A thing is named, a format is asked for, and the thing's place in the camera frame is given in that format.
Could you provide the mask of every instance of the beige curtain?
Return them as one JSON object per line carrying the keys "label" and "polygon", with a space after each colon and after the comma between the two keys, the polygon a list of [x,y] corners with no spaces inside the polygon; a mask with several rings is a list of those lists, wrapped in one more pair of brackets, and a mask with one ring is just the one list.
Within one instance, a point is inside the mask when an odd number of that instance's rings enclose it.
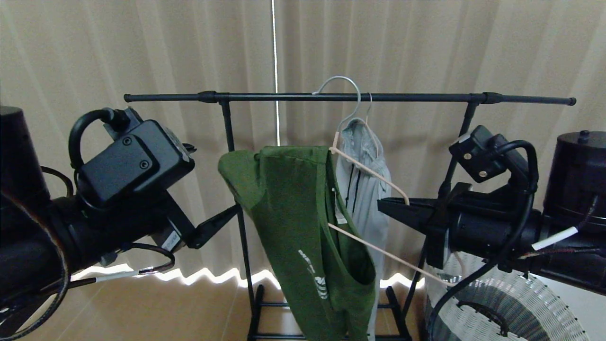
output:
{"label": "beige curtain", "polygon": [[[501,92],[575,96],[574,107],[480,106],[472,127],[539,153],[540,208],[556,137],[606,129],[606,12],[600,1],[288,1],[276,0],[278,85],[312,92],[347,75],[362,92]],[[353,92],[334,81],[326,92]],[[282,103],[281,139],[331,144],[354,103]],[[367,105],[361,107],[364,117]],[[465,104],[375,103],[369,119],[393,181],[412,197],[435,197]],[[470,182],[458,169],[455,181]],[[476,190],[497,188],[501,176]],[[423,236],[392,222],[388,251],[414,260]],[[387,260],[385,275],[407,269]]]}
{"label": "beige curtain", "polygon": [[[4,1],[0,43],[3,104],[24,108],[41,164],[69,173],[74,120],[123,93],[217,90],[273,92],[271,1]],[[275,1],[278,86],[312,92],[329,76],[352,77],[363,92],[494,91],[575,96],[574,107],[480,106],[474,125],[538,149],[541,206],[556,137],[606,129],[606,2],[597,1]],[[352,92],[331,83],[328,92]],[[200,223],[232,204],[216,171],[227,151],[219,106],[135,103],[144,118],[198,147],[196,170],[171,188]],[[282,144],[330,144],[353,103],[281,103]],[[434,197],[465,104],[375,103],[369,123],[385,147],[394,182],[412,197]],[[236,148],[276,143],[274,103],[232,103]],[[99,126],[85,135],[85,159],[110,142]],[[470,181],[458,170],[455,181]],[[487,191],[506,177],[476,189]],[[61,184],[48,179],[52,193]],[[247,225],[253,272],[268,266]],[[414,260],[422,236],[393,222],[388,250]],[[132,267],[159,262],[125,255]],[[242,269],[231,222],[201,250],[183,250],[185,275],[208,267]],[[407,271],[387,262],[386,276]]]}

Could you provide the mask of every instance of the black metal rack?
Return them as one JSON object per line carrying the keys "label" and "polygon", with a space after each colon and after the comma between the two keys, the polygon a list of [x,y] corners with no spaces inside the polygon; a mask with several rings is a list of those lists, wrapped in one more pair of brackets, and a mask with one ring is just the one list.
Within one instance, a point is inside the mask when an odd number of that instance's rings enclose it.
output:
{"label": "black metal rack", "polygon": [[[370,101],[370,95],[362,94],[362,101]],[[227,149],[231,152],[235,150],[233,131],[231,128],[231,110],[230,102],[234,101],[357,101],[357,93],[320,93],[313,95],[311,93],[228,93],[204,91],[200,93],[174,94],[174,95],[124,95],[126,102],[140,101],[200,101],[203,103],[218,103],[223,111],[225,121],[225,134],[227,136]],[[510,96],[501,95],[500,93],[484,92],[484,93],[374,93],[372,94],[373,102],[460,102],[467,103],[465,115],[459,136],[465,134],[469,130],[471,120],[475,114],[476,108],[480,104],[495,104],[495,103],[544,103],[544,104],[562,104],[574,106],[575,98],[560,98],[560,97],[539,97],[539,96]],[[446,177],[440,185],[438,197],[443,197],[450,192],[450,182],[456,168],[454,158],[450,159]],[[248,242],[246,239],[246,228],[244,224],[244,213],[240,208],[237,213],[238,226],[240,230],[240,239],[242,243],[242,253],[244,255],[244,269],[246,280],[248,283],[248,298],[250,301],[251,321],[248,329],[248,341],[252,340],[305,340],[303,335],[288,335],[274,333],[259,333],[259,321],[261,320],[261,308],[263,307],[285,307],[287,303],[282,302],[265,302],[263,296],[265,289],[263,285],[259,285],[255,292],[250,274],[250,260],[248,259]],[[425,263],[426,247],[423,245],[421,256],[419,259],[419,267]],[[398,327],[398,335],[383,335],[376,336],[377,340],[394,340],[394,341],[411,341],[410,334],[406,327],[405,318],[410,309],[412,298],[415,293],[416,283],[419,281],[420,272],[415,272],[411,288],[406,297],[406,301],[402,309],[398,299],[391,287],[386,289],[388,304],[379,304],[378,308],[391,309],[393,317]]]}

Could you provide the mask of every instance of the floor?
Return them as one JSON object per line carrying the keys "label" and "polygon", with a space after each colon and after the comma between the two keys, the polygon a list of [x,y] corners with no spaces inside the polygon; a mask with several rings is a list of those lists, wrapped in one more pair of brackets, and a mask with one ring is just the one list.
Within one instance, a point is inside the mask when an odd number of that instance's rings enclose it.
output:
{"label": "floor", "polygon": [[[265,299],[280,301],[282,292],[269,281]],[[395,284],[400,303],[407,288]],[[421,322],[423,292],[415,295],[407,325],[415,340]],[[384,292],[382,303],[387,303]],[[57,312],[23,340],[246,340],[250,308],[246,288],[236,280],[214,284],[200,279],[184,285],[178,279],[119,279],[72,289]],[[397,331],[391,312],[380,309],[377,334]],[[299,333],[288,308],[264,308],[259,330]]]}

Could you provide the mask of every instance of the laundry basket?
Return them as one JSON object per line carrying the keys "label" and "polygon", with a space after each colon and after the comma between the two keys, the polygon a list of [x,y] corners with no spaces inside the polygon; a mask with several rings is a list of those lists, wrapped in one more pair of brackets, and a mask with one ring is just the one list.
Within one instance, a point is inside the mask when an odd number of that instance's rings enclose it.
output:
{"label": "laundry basket", "polygon": [[[461,254],[465,271],[484,263],[480,257]],[[443,270],[428,267],[438,277],[457,283],[462,270],[450,257]],[[447,286],[427,280],[425,320]],[[588,341],[589,337],[566,304],[535,277],[496,268],[458,292],[440,310],[433,329],[440,341]]]}

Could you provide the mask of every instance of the green hoodie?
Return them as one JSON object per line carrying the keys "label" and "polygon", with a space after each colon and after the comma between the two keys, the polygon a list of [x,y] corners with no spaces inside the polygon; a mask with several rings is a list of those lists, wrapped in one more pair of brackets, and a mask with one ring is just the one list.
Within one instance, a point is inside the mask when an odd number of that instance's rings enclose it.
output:
{"label": "green hoodie", "polygon": [[301,330],[312,341],[367,341],[375,268],[341,200],[327,147],[237,150],[219,172],[252,218]]}

